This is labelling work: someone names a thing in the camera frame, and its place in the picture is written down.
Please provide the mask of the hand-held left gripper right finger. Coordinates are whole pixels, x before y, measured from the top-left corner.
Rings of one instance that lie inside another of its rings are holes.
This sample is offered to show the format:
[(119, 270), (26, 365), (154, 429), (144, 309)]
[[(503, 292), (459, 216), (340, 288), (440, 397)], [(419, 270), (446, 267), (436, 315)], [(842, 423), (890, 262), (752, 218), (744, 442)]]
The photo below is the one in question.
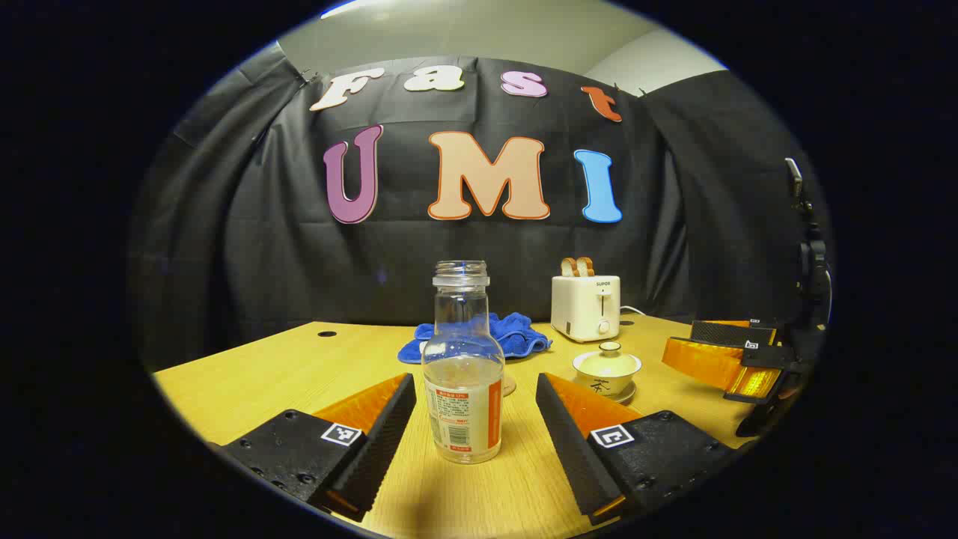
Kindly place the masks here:
[(657, 511), (739, 458), (680, 414), (643, 415), (552, 373), (538, 375), (536, 403), (593, 525)]

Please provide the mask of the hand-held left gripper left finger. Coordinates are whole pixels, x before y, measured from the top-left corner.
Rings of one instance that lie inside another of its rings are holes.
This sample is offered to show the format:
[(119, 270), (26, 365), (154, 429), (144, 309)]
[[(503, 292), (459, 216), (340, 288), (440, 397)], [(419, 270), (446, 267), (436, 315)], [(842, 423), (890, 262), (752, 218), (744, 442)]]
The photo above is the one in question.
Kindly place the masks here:
[(281, 492), (360, 522), (415, 406), (414, 378), (403, 373), (318, 412), (286, 409), (219, 450)]

